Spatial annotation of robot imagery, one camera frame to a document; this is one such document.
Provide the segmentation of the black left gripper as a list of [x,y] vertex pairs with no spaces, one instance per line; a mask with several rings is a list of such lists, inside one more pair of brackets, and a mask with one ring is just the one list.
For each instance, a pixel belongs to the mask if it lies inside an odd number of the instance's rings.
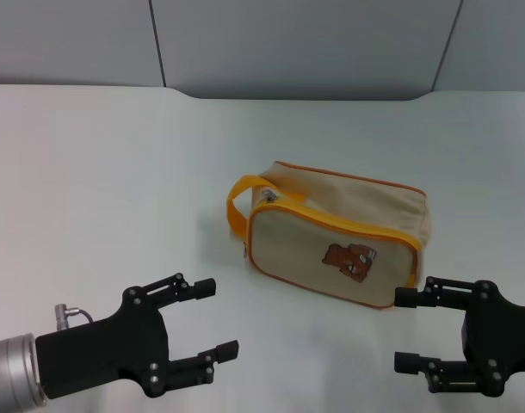
[[38,336],[35,347],[44,393],[62,398],[128,379],[147,397],[158,398],[165,390],[212,384],[214,364],[236,360],[238,341],[168,363],[168,335],[159,309],[215,294],[213,278],[189,284],[176,273],[139,288],[134,296],[124,292],[120,308],[110,317]]

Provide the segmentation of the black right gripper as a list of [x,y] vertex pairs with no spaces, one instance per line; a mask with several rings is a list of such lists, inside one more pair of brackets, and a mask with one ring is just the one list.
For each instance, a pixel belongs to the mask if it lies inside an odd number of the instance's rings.
[[394,371],[422,373],[429,392],[501,395],[511,375],[525,373],[525,306],[508,301],[495,283],[428,277],[422,291],[397,287],[394,305],[466,309],[462,325],[466,361],[402,352],[394,355]]

